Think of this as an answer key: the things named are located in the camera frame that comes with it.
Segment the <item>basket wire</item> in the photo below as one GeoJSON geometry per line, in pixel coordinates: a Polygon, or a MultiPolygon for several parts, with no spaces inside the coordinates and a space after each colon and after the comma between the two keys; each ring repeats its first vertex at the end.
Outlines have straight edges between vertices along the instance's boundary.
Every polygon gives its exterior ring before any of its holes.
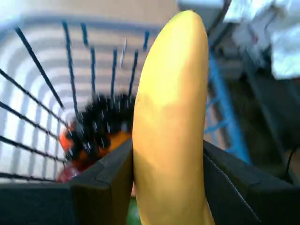
{"type": "MultiPolygon", "coordinates": [[[[1,115],[2,115],[2,125],[0,125],[0,128],[2,130],[5,129],[17,129],[19,136],[15,137],[15,139],[7,137],[4,135],[5,132],[2,132],[0,135],[0,161],[1,156],[3,156],[4,151],[7,149],[7,145],[14,146],[14,152],[11,160],[10,168],[6,171],[0,170],[0,179],[11,182],[11,181],[30,181],[30,182],[49,182],[49,181],[55,181],[57,172],[59,171],[58,165],[65,166],[65,159],[62,157],[61,153],[62,149],[60,147],[59,138],[58,135],[60,134],[61,130],[63,130],[65,127],[68,126],[68,122],[72,119],[74,115],[78,114],[78,94],[81,93],[81,91],[78,91],[76,89],[75,80],[80,79],[78,76],[74,73],[74,67],[78,65],[79,60],[74,60],[72,56],[73,49],[76,49],[80,46],[80,43],[78,41],[71,40],[70,35],[70,28],[80,28],[81,35],[82,35],[82,45],[86,50],[88,50],[90,54],[90,96],[91,98],[95,97],[97,90],[97,52],[105,51],[105,52],[111,52],[112,54],[112,63],[111,63],[111,77],[110,77],[110,95],[113,97],[116,93],[116,76],[117,76],[117,57],[118,53],[120,53],[122,50],[122,57],[124,57],[124,54],[126,53],[126,57],[128,55],[133,55],[133,64],[130,68],[131,76],[128,80],[128,94],[132,95],[133,92],[133,86],[137,86],[138,80],[136,80],[136,70],[138,66],[138,60],[139,60],[139,53],[147,54],[147,51],[149,49],[149,38],[150,37],[156,37],[159,33],[161,28],[154,27],[154,26],[144,26],[144,25],[136,25],[136,24],[127,24],[127,23],[117,23],[117,22],[102,22],[97,21],[93,18],[79,18],[79,17],[65,17],[65,16],[33,16],[33,17],[25,17],[20,18],[20,20],[12,21],[6,24],[0,25],[0,43],[2,43],[3,48],[5,48],[5,40],[10,39],[12,36],[12,30],[15,31],[18,38],[23,44],[24,49],[28,52],[30,58],[33,60],[37,71],[39,72],[39,75],[42,76],[45,85],[42,86],[41,90],[39,90],[39,93],[43,91],[43,89],[50,90],[52,96],[54,98],[51,98],[48,104],[43,102],[43,96],[42,95],[36,95],[31,93],[30,89],[27,89],[27,86],[32,85],[30,81],[26,81],[25,85],[24,82],[18,82],[17,79],[15,79],[14,74],[7,74],[6,71],[0,69],[0,74],[5,79],[6,83],[4,86],[6,86],[6,89],[4,88],[4,91],[1,94],[1,101],[0,101],[0,108],[1,108],[1,115]],[[66,49],[66,57],[67,57],[67,67],[69,70],[69,82],[71,86],[72,91],[72,100],[73,103],[63,103],[63,100],[60,98],[60,96],[63,96],[63,91],[59,92],[56,90],[56,85],[53,84],[55,81],[55,78],[49,77],[46,73],[49,67],[51,67],[51,63],[47,65],[44,61],[40,61],[38,56],[35,54],[34,49],[35,46],[30,45],[30,41],[26,37],[26,32],[24,33],[21,30],[27,29],[31,27],[37,27],[37,26],[46,26],[46,25],[52,25],[55,24],[56,26],[60,26],[63,30],[65,40],[64,40],[64,47],[66,49]],[[93,43],[89,41],[89,29],[94,30],[105,30],[105,31],[113,31],[113,32],[130,32],[134,35],[142,36],[143,42],[142,46],[130,46],[124,48],[123,46],[116,45],[116,44],[99,44],[99,43],[93,43]],[[11,96],[8,97],[9,94],[12,94],[12,89],[18,89],[24,96],[27,97],[27,101],[32,100],[38,108],[36,108],[36,116],[35,119],[32,120],[31,118],[28,118],[26,116],[26,113],[28,111],[28,108],[24,106],[24,102],[22,102],[21,110],[17,111],[15,107],[10,105],[10,101],[6,102],[6,97],[8,99],[11,98],[11,96]],[[65,115],[64,117],[63,112],[64,110],[70,109],[72,107],[74,109],[74,113],[72,116],[65,115]],[[42,110],[45,110],[48,113],[47,120],[46,120],[46,126],[40,125],[41,123],[41,114],[42,110]],[[9,118],[8,113],[13,114],[14,116],[18,117],[20,119],[20,122],[17,124],[17,128],[10,127],[9,126],[9,118]],[[52,124],[56,123],[56,130],[53,132],[53,129],[51,129],[52,124]],[[22,143],[22,135],[25,134],[24,126],[28,123],[34,127],[32,131],[32,141],[31,145],[22,143]],[[45,134],[45,145],[43,149],[39,149],[39,146],[37,146],[37,140],[39,139],[39,132],[43,132],[45,134]],[[50,139],[53,139],[55,141],[55,144],[51,146],[50,139]],[[28,171],[21,174],[19,173],[19,164],[22,164],[22,161],[20,160],[21,154],[23,151],[27,151],[29,156],[29,165],[28,165],[28,171]],[[36,159],[37,156],[41,156],[44,158],[42,165],[40,165],[40,169],[42,169],[42,172],[39,176],[35,175],[36,165],[38,164],[38,161],[36,159]],[[47,160],[53,160],[53,173],[52,176],[47,176],[47,168],[49,165],[47,165],[47,160]]],[[[225,87],[224,82],[222,81],[222,77],[220,76],[220,73],[218,71],[218,67],[216,65],[216,62],[213,59],[212,53],[210,53],[210,76],[209,76],[209,82],[212,83],[212,86],[215,90],[216,95],[213,98],[209,98],[207,102],[207,113],[206,113],[206,127],[204,130],[205,135],[211,135],[211,141],[214,145],[219,145],[219,137],[216,135],[216,131],[220,130],[221,128],[224,128],[228,131],[228,135],[230,136],[230,146],[226,146],[226,151],[234,154],[238,158],[244,160],[246,163],[251,163],[251,160],[248,155],[247,148],[244,144],[242,135],[240,134],[239,126],[236,122],[236,119],[233,114],[233,109],[231,108],[230,99],[227,95],[227,90],[225,87]],[[211,109],[216,105],[220,104],[222,108],[222,114],[223,114],[223,120],[217,121],[215,124],[211,120],[211,109]]]]}

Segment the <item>yellow banana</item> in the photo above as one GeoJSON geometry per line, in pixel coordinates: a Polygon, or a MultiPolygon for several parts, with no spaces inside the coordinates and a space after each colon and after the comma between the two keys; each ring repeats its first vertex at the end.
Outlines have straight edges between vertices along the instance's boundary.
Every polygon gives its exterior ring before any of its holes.
{"type": "Polygon", "coordinates": [[[143,225],[214,224],[204,194],[208,40],[193,11],[174,16],[145,61],[135,101],[135,193],[143,225]]]}

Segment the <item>shopping basket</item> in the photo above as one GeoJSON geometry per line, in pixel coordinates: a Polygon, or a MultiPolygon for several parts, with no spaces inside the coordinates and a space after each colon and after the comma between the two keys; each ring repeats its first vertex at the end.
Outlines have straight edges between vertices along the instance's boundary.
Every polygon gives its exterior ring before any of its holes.
{"type": "MultiPolygon", "coordinates": [[[[0,182],[55,181],[61,131],[96,93],[136,93],[160,30],[63,15],[0,24],[0,182]]],[[[220,146],[225,137],[222,148],[250,164],[212,53],[209,83],[205,138],[220,146]]]]}

